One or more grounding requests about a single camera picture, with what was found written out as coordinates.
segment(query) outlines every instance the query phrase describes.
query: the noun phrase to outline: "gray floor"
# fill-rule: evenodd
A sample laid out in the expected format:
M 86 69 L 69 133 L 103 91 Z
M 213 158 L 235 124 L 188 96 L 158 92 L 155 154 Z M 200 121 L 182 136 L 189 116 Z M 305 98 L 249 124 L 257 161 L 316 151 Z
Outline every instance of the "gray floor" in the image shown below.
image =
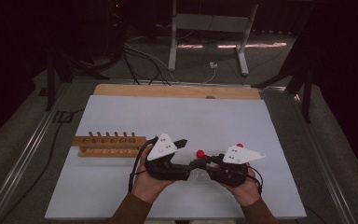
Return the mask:
M 155 60 L 164 78 L 172 84 L 188 85 L 229 85 L 242 86 L 255 84 L 277 75 L 295 39 L 290 35 L 251 34 L 245 51 L 250 75 L 240 74 L 234 49 L 218 49 L 216 45 L 236 44 L 237 35 L 222 33 L 204 34 L 212 38 L 197 37 L 195 34 L 179 44 L 199 45 L 202 49 L 179 49 L 176 70 L 169 73 L 168 63 L 170 38 L 158 37 L 152 41 L 144 37 L 130 37 L 127 48 L 140 50 L 161 60 Z M 274 43 L 286 46 L 272 47 Z M 128 55 L 134 70 L 142 77 L 143 83 L 152 78 L 157 70 L 145 59 Z M 217 62 L 213 70 L 209 62 Z M 131 84 L 131 74 L 123 62 L 103 71 L 111 77 L 109 83 Z M 284 87 L 290 78 L 274 84 Z M 22 104 L 19 110 L 0 131 L 0 187 L 21 152 L 27 148 L 39 122 L 55 111 L 76 111 L 84 108 L 88 97 L 101 81 L 77 73 L 72 84 L 59 85 L 59 102 L 51 114 L 45 113 L 46 98 L 37 94 L 46 86 L 46 72 L 35 78 L 36 90 Z M 339 129 L 339 126 L 326 105 L 319 89 L 312 87 L 310 118 L 307 124 L 299 116 L 296 96 L 287 95 L 283 88 L 270 88 L 262 91 L 275 129 L 282 144 L 286 159 L 291 167 L 301 200 L 308 216 L 299 220 L 282 220 L 281 223 L 358 223 L 358 162 Z M 4 223 L 100 223 L 100 220 L 56 221 L 45 220 L 44 215 L 54 186 L 60 175 L 71 139 L 76 132 L 81 115 L 76 114 L 71 123 L 63 124 L 54 145 L 54 153 L 48 169 L 27 196 L 10 212 Z M 58 123 L 50 123 L 40 142 L 34 143 L 35 151 L 26 171 L 21 174 L 19 185 L 12 192 L 7 209 L 16 202 L 31 186 L 43 170 L 52 147 Z M 204 220 L 193 223 L 243 223 L 243 220 Z M 172 221 L 153 221 L 147 223 L 172 223 Z

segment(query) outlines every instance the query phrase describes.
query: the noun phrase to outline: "white table surface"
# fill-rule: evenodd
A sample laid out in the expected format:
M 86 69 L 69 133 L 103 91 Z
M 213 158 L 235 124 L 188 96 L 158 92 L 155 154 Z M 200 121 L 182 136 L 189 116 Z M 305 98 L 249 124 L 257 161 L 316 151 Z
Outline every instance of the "white table surface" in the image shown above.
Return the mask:
M 168 97 L 91 96 L 76 135 L 118 132 L 146 136 L 167 132 L 173 141 L 187 139 L 172 162 L 189 164 L 198 149 L 225 153 L 230 144 L 262 152 L 251 163 L 264 179 L 262 197 L 277 218 L 305 217 L 281 144 L 263 100 L 217 100 Z M 80 158 L 71 147 L 52 195 L 46 218 L 111 217 L 127 193 L 134 159 Z M 167 187 L 148 218 L 231 219 L 243 217 L 232 195 L 202 170 L 188 181 Z

